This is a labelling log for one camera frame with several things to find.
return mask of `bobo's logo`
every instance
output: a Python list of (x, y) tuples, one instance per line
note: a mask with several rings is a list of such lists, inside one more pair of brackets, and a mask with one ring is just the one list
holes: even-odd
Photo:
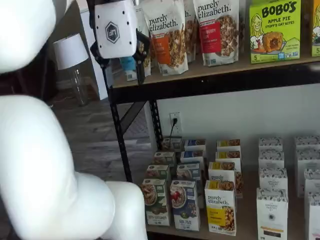
[(106, 39), (108, 39), (113, 44), (115, 44), (120, 38), (118, 26), (114, 24), (112, 21), (109, 22), (106, 26), (105, 32)]
[(262, 17), (266, 18), (268, 15), (281, 15), (283, 12), (293, 13), (296, 10), (296, 1), (289, 1), (285, 4), (279, 4), (277, 6), (265, 7), (262, 9)]

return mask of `cartoon girl illustration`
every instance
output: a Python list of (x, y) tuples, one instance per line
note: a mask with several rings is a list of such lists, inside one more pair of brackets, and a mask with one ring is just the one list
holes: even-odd
[(262, 30), (262, 18), (259, 14), (255, 14), (251, 20), (250, 28), (250, 46), (251, 49), (260, 49), (262, 48), (262, 37), (264, 31)]
[(320, 43), (320, 5), (316, 7), (313, 19), (312, 42)]

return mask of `table lamp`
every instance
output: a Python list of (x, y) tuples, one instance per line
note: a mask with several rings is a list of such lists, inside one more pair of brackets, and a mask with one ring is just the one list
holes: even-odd
[(80, 73), (80, 63), (88, 53), (79, 33), (53, 43), (58, 70), (68, 69), (71, 85), (80, 106), (88, 103), (87, 87)]

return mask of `electrical outlet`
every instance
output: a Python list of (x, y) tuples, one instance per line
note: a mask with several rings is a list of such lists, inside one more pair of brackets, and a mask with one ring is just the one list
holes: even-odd
[(172, 136), (182, 136), (182, 125), (181, 125), (181, 119), (180, 119), (180, 112), (172, 112), (169, 114), (170, 116), (170, 125), (174, 124), (174, 119), (178, 119), (176, 124), (173, 127), (172, 130)]

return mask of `bobo's apple pie box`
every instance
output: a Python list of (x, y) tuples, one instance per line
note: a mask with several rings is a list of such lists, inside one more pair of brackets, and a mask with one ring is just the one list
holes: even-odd
[(300, 58), (301, 0), (268, 0), (250, 6), (251, 63)]

